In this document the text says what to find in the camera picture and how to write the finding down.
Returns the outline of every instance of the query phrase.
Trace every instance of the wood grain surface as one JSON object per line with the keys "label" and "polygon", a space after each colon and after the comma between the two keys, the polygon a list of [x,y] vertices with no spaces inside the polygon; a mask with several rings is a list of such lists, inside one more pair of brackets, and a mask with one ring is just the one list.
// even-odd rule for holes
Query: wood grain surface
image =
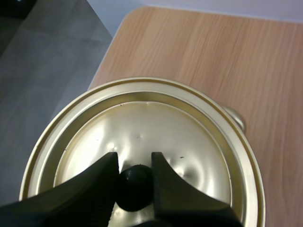
{"label": "wood grain surface", "polygon": [[91,87],[136,76],[184,83],[241,113],[266,226],[303,226],[303,24],[140,8],[123,21]]}

